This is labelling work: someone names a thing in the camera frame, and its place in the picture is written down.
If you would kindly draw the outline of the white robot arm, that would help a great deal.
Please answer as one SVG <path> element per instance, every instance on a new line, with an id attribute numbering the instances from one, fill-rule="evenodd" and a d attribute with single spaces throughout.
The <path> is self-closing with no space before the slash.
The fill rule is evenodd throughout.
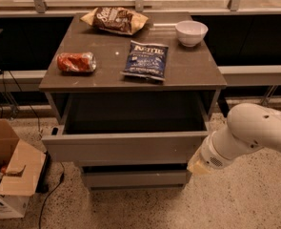
<path id="1" fill-rule="evenodd" d="M 208 174 L 262 148 L 281 153 L 281 112 L 257 104 L 238 104 L 230 109 L 226 124 L 204 139 L 188 170 L 193 175 Z"/>

